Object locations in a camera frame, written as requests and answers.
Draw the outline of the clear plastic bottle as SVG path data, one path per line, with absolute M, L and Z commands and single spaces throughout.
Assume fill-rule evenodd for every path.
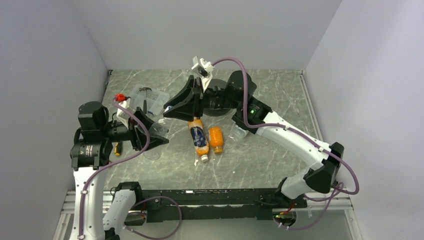
M 171 121 L 167 118 L 158 118 L 154 124 L 150 127 L 149 129 L 149 133 L 150 134 L 156 134 L 162 137 L 165 137 L 168 139 L 168 134 L 169 134 L 169 128 L 170 128 L 170 123 Z M 143 155 L 146 159 L 151 160 L 151 161 L 156 161 L 158 160 L 163 152 L 166 150 L 166 145 L 161 145 L 159 147 L 155 147 L 151 150 L 146 150 Z

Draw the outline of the white bottle cap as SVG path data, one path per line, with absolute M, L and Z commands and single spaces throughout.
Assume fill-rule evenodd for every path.
M 173 108 L 172 106 L 167 106 L 164 111 L 167 112 L 167 111 L 171 110 L 172 108 Z

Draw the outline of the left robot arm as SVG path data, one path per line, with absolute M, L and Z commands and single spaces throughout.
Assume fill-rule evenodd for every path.
M 119 240 L 130 210 L 144 203 L 141 185 L 137 181 L 121 182 L 115 188 L 112 203 L 103 212 L 106 176 L 114 143 L 129 141 L 140 155 L 144 151 L 166 145 L 169 140 L 161 133 L 150 133 L 155 123 L 138 107 L 131 108 L 130 99 L 113 99 L 116 120 L 109 119 L 108 109 L 99 101 L 79 107 L 80 128 L 74 135 L 70 150 L 71 167 L 75 182 L 74 220 L 72 240 Z

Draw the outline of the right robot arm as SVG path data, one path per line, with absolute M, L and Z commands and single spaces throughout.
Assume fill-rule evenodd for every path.
M 235 109 L 231 119 L 238 128 L 279 144 L 307 165 L 305 170 L 280 182 L 275 194 L 280 207 L 289 207 L 295 198 L 310 191 L 329 193 L 336 184 L 341 165 L 338 159 L 344 147 L 337 142 L 330 145 L 320 141 L 289 124 L 253 96 L 256 88 L 250 76 L 244 81 L 240 70 L 231 73 L 224 88 L 204 89 L 200 77 L 190 75 L 183 89 L 163 105 L 163 115 L 191 122 L 209 110 Z

